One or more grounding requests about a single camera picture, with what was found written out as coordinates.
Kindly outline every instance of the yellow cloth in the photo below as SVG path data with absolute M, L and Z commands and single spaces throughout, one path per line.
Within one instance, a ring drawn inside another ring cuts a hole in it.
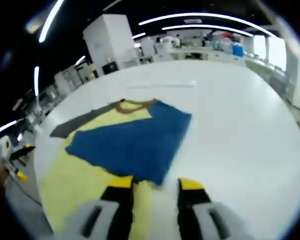
M 124 109 L 135 109 L 139 106 L 128 102 L 121 103 Z M 71 143 L 75 133 L 148 118 L 151 115 L 146 108 L 130 114 L 122 114 L 112 109 L 79 127 L 67 137 L 46 176 L 39 183 L 43 208 L 54 231 L 61 231 L 66 217 L 82 203 L 99 199 L 107 184 L 116 178 L 105 169 L 92 166 L 66 152 L 65 147 Z

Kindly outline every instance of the person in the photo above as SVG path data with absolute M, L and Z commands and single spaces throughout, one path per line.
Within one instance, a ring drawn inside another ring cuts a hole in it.
M 151 37 L 145 37 L 141 40 L 141 49 L 143 56 L 152 62 L 153 55 L 156 54 L 155 41 Z
M 175 41 L 175 47 L 176 47 L 176 48 L 181 48 L 181 38 L 180 38 L 180 34 L 177 34 L 177 35 L 176 35 L 174 41 Z
M 173 36 L 166 35 L 162 41 L 162 48 L 166 53 L 174 47 L 175 38 Z
M 207 40 L 207 38 L 206 38 L 206 37 L 203 37 L 203 39 L 202 39 L 202 47 L 205 47 L 205 46 L 206 46 L 206 40 Z

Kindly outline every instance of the white table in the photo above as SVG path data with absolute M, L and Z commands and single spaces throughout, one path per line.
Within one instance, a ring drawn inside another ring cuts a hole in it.
M 236 211 L 256 237 L 274 238 L 289 224 L 300 207 L 300 130 L 275 91 L 240 65 L 159 62 L 82 85 L 40 126 L 34 152 L 37 180 L 63 141 L 49 137 L 57 125 L 122 98 L 157 98 L 193 116 L 162 190 L 155 193 L 150 239 L 180 239 L 179 177 L 204 184 L 212 200 Z
M 179 59 L 185 59 L 186 54 L 190 53 L 197 53 L 197 54 L 207 54 L 208 60 L 216 61 L 216 62 L 223 62 L 223 63 L 238 63 L 242 66 L 245 66 L 245 61 L 249 61 L 255 64 L 258 64 L 262 67 L 265 67 L 271 71 L 276 71 L 280 75 L 284 76 L 285 72 L 279 69 L 276 69 L 273 65 L 267 64 L 261 60 L 256 58 L 244 55 L 243 57 L 238 57 L 233 54 L 225 53 L 223 51 L 213 50 L 212 47 L 209 46 L 188 46 L 188 47 L 181 47 L 181 48 L 172 48 L 168 52 L 169 54 L 176 54 L 178 55 Z

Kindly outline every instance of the white wall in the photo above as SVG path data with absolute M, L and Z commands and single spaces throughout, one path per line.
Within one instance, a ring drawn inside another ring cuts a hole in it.
M 266 38 L 263 35 L 255 35 L 253 37 L 253 53 L 257 54 L 259 58 L 266 60 L 267 59 L 267 53 L 269 50 L 267 47 L 269 47 L 268 44 L 266 44 Z
M 126 15 L 104 14 L 110 44 L 113 49 L 114 57 L 118 68 L 125 68 L 125 57 L 128 51 L 135 47 L 135 41 Z
M 88 65 L 86 63 L 80 65 L 80 69 L 77 70 L 80 78 L 84 83 L 95 79 L 93 71 L 96 69 L 94 64 Z
M 240 43 L 243 47 L 243 50 L 247 53 L 252 54 L 254 52 L 254 39 L 249 36 L 241 36 Z
M 286 74 L 288 75 L 290 82 L 294 85 L 297 82 L 298 76 L 298 59 L 297 56 L 293 54 L 289 46 L 285 45 L 286 49 Z
M 280 67 L 283 71 L 287 67 L 287 51 L 285 40 L 280 37 L 267 37 L 268 61 Z
M 72 91 L 74 91 L 83 84 L 75 66 L 70 66 L 67 69 L 63 70 L 62 74 L 69 83 Z
M 65 98 L 72 92 L 67 80 L 65 79 L 61 71 L 54 75 L 54 82 L 56 85 L 56 89 L 62 98 Z
M 45 93 L 48 95 L 51 101 L 54 101 L 59 96 L 57 89 L 53 85 L 48 86 L 45 89 Z
M 91 59 L 95 63 L 97 74 L 99 76 L 104 75 L 102 66 L 108 64 L 107 57 L 109 56 L 112 61 L 116 58 L 104 15 L 98 17 L 83 30 L 83 38 Z
M 176 37 L 179 34 L 182 39 L 192 39 L 194 36 L 203 38 L 210 32 L 210 29 L 182 29 L 167 31 L 167 34 L 173 37 Z

